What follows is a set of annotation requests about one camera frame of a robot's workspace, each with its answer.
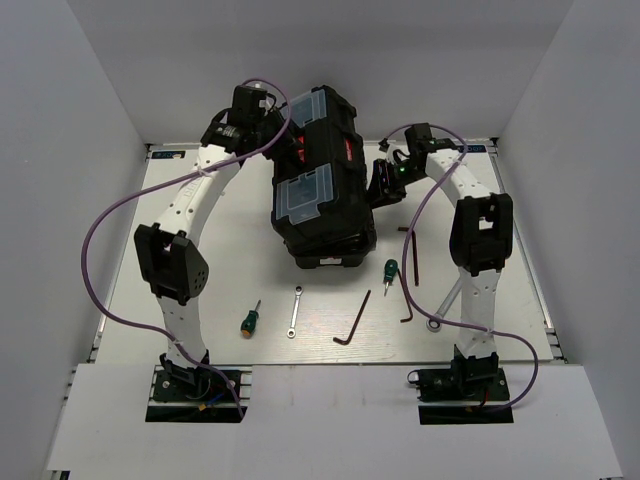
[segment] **green screwdriver handle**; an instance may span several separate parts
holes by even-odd
[[[384,264],[384,282],[393,282],[393,278],[398,273],[398,262],[393,258],[387,260]]]

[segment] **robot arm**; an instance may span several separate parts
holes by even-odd
[[[430,156],[426,166],[427,176],[433,178],[435,181],[440,180],[455,161],[455,159],[449,159],[444,156]],[[499,208],[493,204],[494,197],[492,197],[492,195],[494,194],[482,185],[465,165],[459,166],[445,183],[442,184],[441,189],[456,209],[468,210],[469,207],[474,208],[477,206],[479,202],[492,203],[489,209],[493,208],[494,211]],[[456,222],[458,230],[460,230],[461,220],[454,219],[454,231],[456,229]],[[470,224],[471,222],[469,221],[466,223],[467,225],[465,226],[464,232],[458,234],[458,238],[461,236],[469,238],[469,235],[474,234],[474,232],[469,232],[469,229],[475,230],[475,226]],[[482,231],[480,230],[482,226],[487,229],[485,231],[490,231],[491,229],[491,225],[488,224],[486,216],[479,216],[476,220],[476,225],[478,230],[475,233],[477,234]],[[507,245],[507,243],[510,242],[510,238],[509,236],[508,241],[504,239],[505,248],[500,252],[505,258],[511,253],[511,245]],[[458,250],[464,248],[455,244],[453,235],[452,248],[457,248]],[[462,282],[462,322],[493,330],[496,288],[504,262],[499,262],[495,265],[486,265],[488,268],[482,270],[479,265],[472,266],[470,258],[459,258],[456,263],[458,264]],[[496,351],[493,335],[466,328],[460,329],[456,345],[460,353],[467,359],[471,357],[477,359],[491,357]]]
[[[194,170],[212,165],[214,155],[215,147],[200,147]],[[208,363],[209,355],[202,341],[198,296],[207,283],[209,267],[198,244],[213,207],[239,170],[234,163],[185,183],[153,226],[140,225],[134,236],[142,276],[158,299],[165,328],[202,363]],[[201,391],[201,372],[171,342],[160,361],[193,392]]]
[[[406,197],[406,185],[427,176],[442,179],[457,161],[457,155],[436,154],[443,149],[457,153],[457,147],[448,139],[434,139],[428,124],[414,125],[405,136],[408,155],[381,142],[387,158],[374,163],[368,191],[373,208],[400,202]],[[491,192],[464,165],[441,189],[456,209],[449,248],[460,272],[461,320],[493,330],[496,288],[513,247],[511,197]],[[460,329],[452,366],[460,390],[484,388],[498,373],[493,335]]]

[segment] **screwdriver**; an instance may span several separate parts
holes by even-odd
[[[242,325],[240,325],[240,331],[242,332],[242,335],[244,335],[244,338],[251,338],[253,332],[255,332],[256,330],[256,322],[258,321],[258,318],[260,318],[258,309],[260,308],[261,303],[262,300],[258,300],[256,308],[254,308],[253,310],[249,310],[247,318],[245,318],[242,322]]]
[[[387,296],[387,290],[389,290],[389,285],[393,282],[393,278],[398,273],[398,262],[393,258],[387,260],[387,263],[384,264],[384,296]]]

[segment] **black mounting plate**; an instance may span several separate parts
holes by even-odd
[[[229,380],[235,382],[234,390],[236,394],[240,396],[240,380],[242,377],[242,371],[240,370],[225,370],[224,374]],[[178,381],[171,378],[169,374],[164,370],[158,370],[156,372],[156,381],[153,385],[153,400],[156,402],[205,402],[212,399],[216,395],[224,393],[220,398],[220,402],[234,402],[233,395],[224,384],[222,378],[218,375],[211,374],[211,387],[206,395],[202,398],[189,398],[180,389]]]
[[[409,383],[420,390],[418,400],[424,403],[458,401],[481,403],[487,393],[490,402],[506,402],[510,398],[507,378],[502,368],[498,369],[498,375],[494,377],[493,382],[487,386],[486,390],[479,388],[469,396],[463,396],[453,383],[450,368],[422,369],[415,370],[415,373],[418,374],[418,380]]]

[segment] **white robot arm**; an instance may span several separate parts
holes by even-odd
[[[193,170],[214,164],[219,147],[200,147]],[[165,328],[195,359],[208,363],[202,341],[198,295],[208,278],[208,266],[197,247],[204,225],[224,189],[240,170],[233,163],[199,176],[180,187],[176,197],[152,227],[141,225],[135,234],[143,278],[156,295]],[[161,357],[165,369],[198,390],[195,367],[169,342]]]

